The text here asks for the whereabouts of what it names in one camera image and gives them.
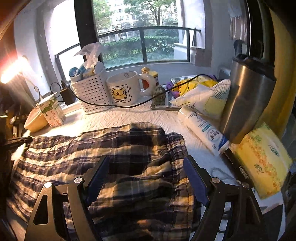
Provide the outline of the plaid flannel pants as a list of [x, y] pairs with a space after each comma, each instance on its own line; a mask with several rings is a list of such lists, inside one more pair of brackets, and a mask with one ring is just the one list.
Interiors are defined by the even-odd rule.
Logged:
[[28, 222], [43, 185], [69, 183], [110, 160], [107, 179], [89, 207], [103, 240], [188, 240], [199, 225], [183, 169], [183, 136], [152, 123], [105, 128], [77, 137], [34, 137], [18, 158], [7, 207]]

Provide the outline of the small green figurine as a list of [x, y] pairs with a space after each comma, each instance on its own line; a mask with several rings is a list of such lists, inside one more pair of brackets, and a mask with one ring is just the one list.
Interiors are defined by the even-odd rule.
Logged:
[[152, 102], [154, 105], [165, 105], [165, 100], [166, 100], [165, 88], [160, 85], [156, 86], [156, 88], [152, 93], [152, 97], [153, 97]]

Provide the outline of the white wet wipes pack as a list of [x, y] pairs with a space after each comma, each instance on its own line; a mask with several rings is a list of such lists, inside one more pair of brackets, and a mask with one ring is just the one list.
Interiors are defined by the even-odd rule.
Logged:
[[209, 149], [214, 156], [220, 156], [230, 146], [229, 140], [215, 126], [189, 108], [181, 108], [178, 118]]

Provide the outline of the black balcony railing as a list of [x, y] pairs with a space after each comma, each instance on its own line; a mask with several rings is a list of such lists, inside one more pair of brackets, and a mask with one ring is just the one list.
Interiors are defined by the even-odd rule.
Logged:
[[104, 46], [99, 60], [107, 70], [123, 67], [189, 62], [202, 31], [176, 26], [147, 26], [110, 31], [97, 36]]

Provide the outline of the green white milk carton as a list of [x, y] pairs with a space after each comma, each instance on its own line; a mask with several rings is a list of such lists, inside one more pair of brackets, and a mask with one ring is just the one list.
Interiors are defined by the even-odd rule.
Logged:
[[43, 116], [47, 120], [50, 127], [54, 128], [64, 124], [66, 116], [56, 98], [55, 94], [42, 99], [38, 104]]

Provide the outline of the desk lamp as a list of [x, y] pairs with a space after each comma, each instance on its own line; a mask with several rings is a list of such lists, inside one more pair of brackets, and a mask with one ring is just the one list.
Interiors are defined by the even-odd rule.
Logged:
[[35, 106], [35, 99], [28, 87], [29, 67], [28, 59], [22, 56], [8, 66], [1, 75], [1, 84], [8, 88], [13, 100], [28, 112]]

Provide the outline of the yellow curtain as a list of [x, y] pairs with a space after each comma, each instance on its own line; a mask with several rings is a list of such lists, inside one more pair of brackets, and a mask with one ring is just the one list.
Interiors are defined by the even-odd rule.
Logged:
[[295, 101], [295, 40], [280, 17], [271, 11], [275, 34], [274, 74], [277, 78], [270, 101], [256, 123], [266, 123], [281, 138]]

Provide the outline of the yellow tissue pack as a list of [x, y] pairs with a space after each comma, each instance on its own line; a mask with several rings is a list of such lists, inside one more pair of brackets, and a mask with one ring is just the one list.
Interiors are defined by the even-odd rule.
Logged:
[[292, 166], [292, 158], [274, 131], [266, 124], [244, 136], [230, 150], [249, 175], [261, 199], [278, 193]]

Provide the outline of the white yellow snack bag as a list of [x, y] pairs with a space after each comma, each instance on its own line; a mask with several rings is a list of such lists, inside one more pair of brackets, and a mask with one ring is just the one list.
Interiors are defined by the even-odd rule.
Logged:
[[213, 87], [199, 84], [186, 94], [171, 100], [170, 103], [219, 120], [228, 98], [230, 86], [230, 79], [224, 79]]

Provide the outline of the black power adapter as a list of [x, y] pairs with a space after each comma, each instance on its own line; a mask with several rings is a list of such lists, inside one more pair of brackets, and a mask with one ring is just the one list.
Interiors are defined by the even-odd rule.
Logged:
[[76, 101], [76, 97], [72, 93], [72, 90], [63, 81], [61, 81], [61, 86], [62, 86], [62, 89], [60, 90], [60, 94], [62, 96], [62, 99], [63, 99], [65, 105], [73, 104]]

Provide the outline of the white perforated plastic basket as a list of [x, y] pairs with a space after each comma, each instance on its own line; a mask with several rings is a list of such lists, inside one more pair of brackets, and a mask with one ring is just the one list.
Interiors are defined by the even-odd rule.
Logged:
[[107, 72], [106, 69], [103, 69], [98, 74], [71, 84], [85, 114], [93, 114], [111, 108], [112, 98], [106, 80]]

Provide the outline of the white tissue in basket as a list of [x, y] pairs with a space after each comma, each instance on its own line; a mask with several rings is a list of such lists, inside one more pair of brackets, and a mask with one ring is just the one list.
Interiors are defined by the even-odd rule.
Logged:
[[74, 56], [83, 55], [86, 57], [86, 61], [83, 63], [83, 66], [88, 69], [92, 68], [98, 62], [98, 57], [104, 50], [104, 46], [99, 42], [90, 43], [84, 46], [80, 51], [78, 51]]

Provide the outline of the yellow plastic bowl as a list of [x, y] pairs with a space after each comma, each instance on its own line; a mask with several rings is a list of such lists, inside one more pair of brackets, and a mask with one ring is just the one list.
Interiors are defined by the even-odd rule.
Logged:
[[44, 128], [47, 124], [48, 122], [42, 111], [39, 108], [33, 108], [25, 121], [24, 127], [31, 133], [35, 133]]

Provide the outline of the white bear mug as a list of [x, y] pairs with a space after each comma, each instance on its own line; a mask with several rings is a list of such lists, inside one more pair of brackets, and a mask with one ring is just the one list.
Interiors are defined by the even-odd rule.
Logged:
[[[142, 90], [140, 81], [145, 80], [148, 88]], [[130, 106], [145, 96], [151, 96], [156, 88], [155, 79], [146, 73], [138, 74], [136, 71], [127, 71], [107, 78], [107, 86], [113, 102], [118, 106]]]

